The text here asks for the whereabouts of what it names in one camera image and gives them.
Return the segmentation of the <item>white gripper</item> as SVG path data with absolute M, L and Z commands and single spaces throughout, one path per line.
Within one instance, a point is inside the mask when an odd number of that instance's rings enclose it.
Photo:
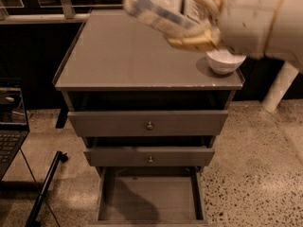
M 232 54 L 253 59 L 264 56 L 277 7 L 282 0 L 213 0 L 222 12 L 218 26 L 205 22 L 181 36 L 166 35 L 175 49 L 207 52 L 217 49 L 222 41 Z

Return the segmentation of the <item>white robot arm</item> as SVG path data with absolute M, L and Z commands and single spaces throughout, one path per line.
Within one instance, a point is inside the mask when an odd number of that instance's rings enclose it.
M 286 61 L 303 71 L 303 0 L 194 0 L 213 24 L 196 35 L 168 36 L 174 48 Z

